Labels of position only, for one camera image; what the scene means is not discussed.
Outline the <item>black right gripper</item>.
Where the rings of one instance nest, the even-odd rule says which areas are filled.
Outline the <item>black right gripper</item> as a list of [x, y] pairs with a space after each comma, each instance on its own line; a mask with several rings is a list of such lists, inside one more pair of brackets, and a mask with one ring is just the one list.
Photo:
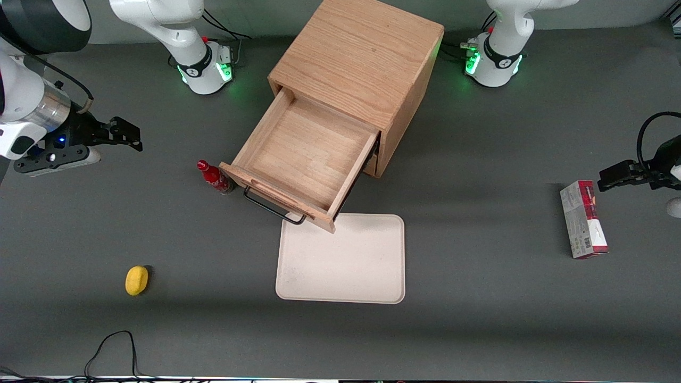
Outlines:
[[98, 121], [91, 112], [70, 112], [56, 130], [45, 136], [40, 144], [40, 155], [90, 156], [95, 152], [93, 146], [97, 145], [122, 145], [143, 151], [139, 127], [127, 120], [113, 117], [108, 131], [106, 124]]

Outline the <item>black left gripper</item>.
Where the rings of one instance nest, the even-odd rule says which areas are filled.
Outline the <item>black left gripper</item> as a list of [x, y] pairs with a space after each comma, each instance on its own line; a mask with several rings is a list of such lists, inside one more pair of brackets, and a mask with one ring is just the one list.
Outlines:
[[623, 185], [639, 185], [642, 175], [649, 174], [651, 190], [668, 188], [680, 190], [680, 136], [662, 143], [652, 159], [644, 164], [634, 160], [623, 160], [599, 172], [597, 182], [601, 193]]

